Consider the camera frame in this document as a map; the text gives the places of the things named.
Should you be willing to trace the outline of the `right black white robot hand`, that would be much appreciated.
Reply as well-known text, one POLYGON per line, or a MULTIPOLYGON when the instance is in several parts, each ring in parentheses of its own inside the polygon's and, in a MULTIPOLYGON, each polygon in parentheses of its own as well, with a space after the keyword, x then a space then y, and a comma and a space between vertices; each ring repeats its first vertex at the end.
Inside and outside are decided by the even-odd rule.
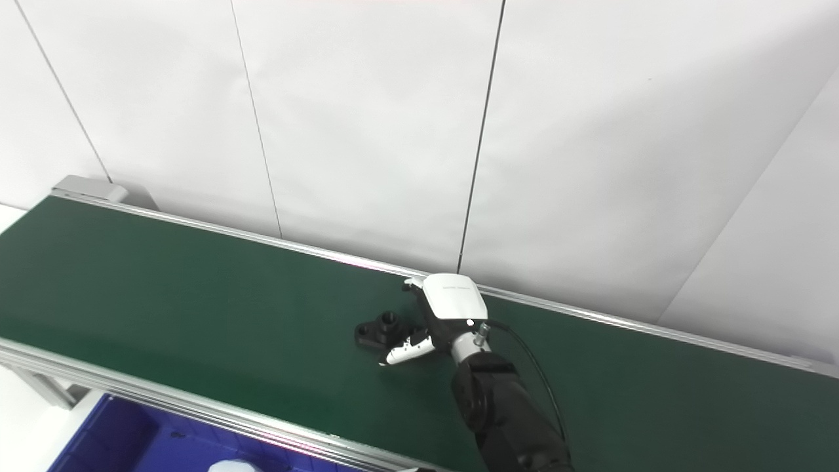
POLYGON ((470 277, 434 273, 411 277, 402 289, 416 296, 425 326, 392 347, 378 364, 389 366, 432 352, 447 353, 456 364, 476 353, 491 352, 488 308, 470 277))

